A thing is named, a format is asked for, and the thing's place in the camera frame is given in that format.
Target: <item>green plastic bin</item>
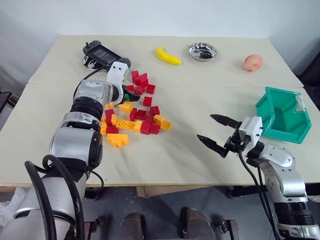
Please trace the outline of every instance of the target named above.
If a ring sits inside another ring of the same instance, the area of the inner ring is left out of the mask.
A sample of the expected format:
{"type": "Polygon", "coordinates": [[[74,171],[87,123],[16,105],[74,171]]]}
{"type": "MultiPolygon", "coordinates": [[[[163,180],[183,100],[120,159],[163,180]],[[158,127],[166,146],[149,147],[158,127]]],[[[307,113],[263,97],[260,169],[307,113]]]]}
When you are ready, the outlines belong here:
{"type": "Polygon", "coordinates": [[[311,128],[301,93],[267,86],[255,107],[265,137],[301,144],[311,128]]]}

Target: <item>stainless steel bowl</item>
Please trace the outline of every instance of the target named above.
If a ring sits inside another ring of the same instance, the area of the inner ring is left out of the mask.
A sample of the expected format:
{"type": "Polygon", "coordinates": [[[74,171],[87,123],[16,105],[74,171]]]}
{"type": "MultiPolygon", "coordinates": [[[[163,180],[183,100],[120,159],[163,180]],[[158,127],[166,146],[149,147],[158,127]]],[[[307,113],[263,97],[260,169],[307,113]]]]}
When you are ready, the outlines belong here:
{"type": "Polygon", "coordinates": [[[208,43],[196,42],[189,46],[189,53],[194,59],[206,62],[215,57],[217,50],[208,43]]]}

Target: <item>yellow banana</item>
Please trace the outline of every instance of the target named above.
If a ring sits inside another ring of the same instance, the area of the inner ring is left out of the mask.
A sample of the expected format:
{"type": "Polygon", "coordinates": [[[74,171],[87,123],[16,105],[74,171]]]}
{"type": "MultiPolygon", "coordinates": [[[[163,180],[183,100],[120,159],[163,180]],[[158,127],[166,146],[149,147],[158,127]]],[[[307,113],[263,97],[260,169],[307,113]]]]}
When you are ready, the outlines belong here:
{"type": "Polygon", "coordinates": [[[181,60],[175,56],[170,55],[169,53],[164,51],[164,46],[158,46],[155,49],[156,56],[161,59],[162,61],[165,61],[166,63],[173,64],[173,65],[179,65],[181,64],[181,60]]]}

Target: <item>yellow lego brick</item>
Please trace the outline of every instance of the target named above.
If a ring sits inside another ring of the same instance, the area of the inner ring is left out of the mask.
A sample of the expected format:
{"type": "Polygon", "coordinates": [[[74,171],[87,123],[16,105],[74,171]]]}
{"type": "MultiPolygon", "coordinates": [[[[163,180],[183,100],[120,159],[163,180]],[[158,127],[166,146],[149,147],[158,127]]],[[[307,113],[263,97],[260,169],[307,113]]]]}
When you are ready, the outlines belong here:
{"type": "Polygon", "coordinates": [[[160,116],[160,115],[153,116],[153,122],[159,126],[161,126],[165,120],[166,119],[163,116],[160,116]]]}
{"type": "Polygon", "coordinates": [[[139,121],[139,120],[136,121],[133,127],[133,131],[135,131],[136,133],[140,133],[141,125],[142,125],[142,121],[139,121]]]}
{"type": "Polygon", "coordinates": [[[160,128],[166,131],[169,131],[172,126],[172,123],[169,121],[164,120],[163,123],[161,124],[160,128]]]}
{"type": "Polygon", "coordinates": [[[106,136],[106,140],[109,144],[111,144],[115,148],[121,148],[124,145],[129,143],[128,134],[113,134],[108,133],[106,136]]]}
{"type": "Polygon", "coordinates": [[[112,104],[106,104],[105,106],[104,106],[105,108],[111,108],[111,109],[113,109],[113,108],[115,108],[116,107],[116,105],[112,105],[112,104]]]}
{"type": "Polygon", "coordinates": [[[111,115],[111,123],[112,123],[112,125],[115,126],[117,124],[117,122],[118,122],[117,116],[115,114],[112,114],[111,115]]]}
{"type": "Polygon", "coordinates": [[[107,123],[101,121],[101,130],[100,130],[101,135],[106,135],[107,134],[107,123]]]}
{"type": "Polygon", "coordinates": [[[127,120],[122,120],[119,119],[118,122],[116,123],[116,127],[119,129],[128,129],[128,130],[134,130],[134,126],[136,123],[134,121],[127,121],[127,120]]]}
{"type": "Polygon", "coordinates": [[[125,112],[127,114],[131,113],[134,108],[132,101],[125,101],[123,104],[119,104],[118,106],[121,112],[125,112]]]}

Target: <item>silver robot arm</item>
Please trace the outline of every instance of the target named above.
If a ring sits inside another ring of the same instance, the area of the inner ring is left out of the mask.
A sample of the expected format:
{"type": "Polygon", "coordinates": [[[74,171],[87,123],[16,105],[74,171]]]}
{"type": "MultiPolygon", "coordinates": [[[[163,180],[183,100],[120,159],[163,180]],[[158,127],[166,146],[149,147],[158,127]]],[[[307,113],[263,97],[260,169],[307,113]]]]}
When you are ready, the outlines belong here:
{"type": "MultiPolygon", "coordinates": [[[[90,170],[102,158],[101,117],[107,103],[119,104],[124,97],[122,83],[128,66],[115,61],[107,81],[84,79],[73,96],[73,105],[51,139],[49,151],[69,170],[80,198],[85,197],[86,181],[90,170]]],[[[42,178],[56,228],[56,239],[74,239],[75,211],[65,180],[57,171],[42,178]]],[[[10,221],[0,234],[0,240],[46,239],[41,208],[32,187],[10,221]]]]}
{"type": "Polygon", "coordinates": [[[274,202],[278,230],[286,239],[320,240],[320,229],[308,207],[306,186],[296,169],[296,159],[284,148],[259,141],[263,131],[261,117],[246,117],[243,122],[211,115],[218,123],[235,129],[224,147],[208,137],[197,135],[208,148],[225,158],[229,151],[248,157],[247,163],[260,167],[265,185],[274,202]]]}

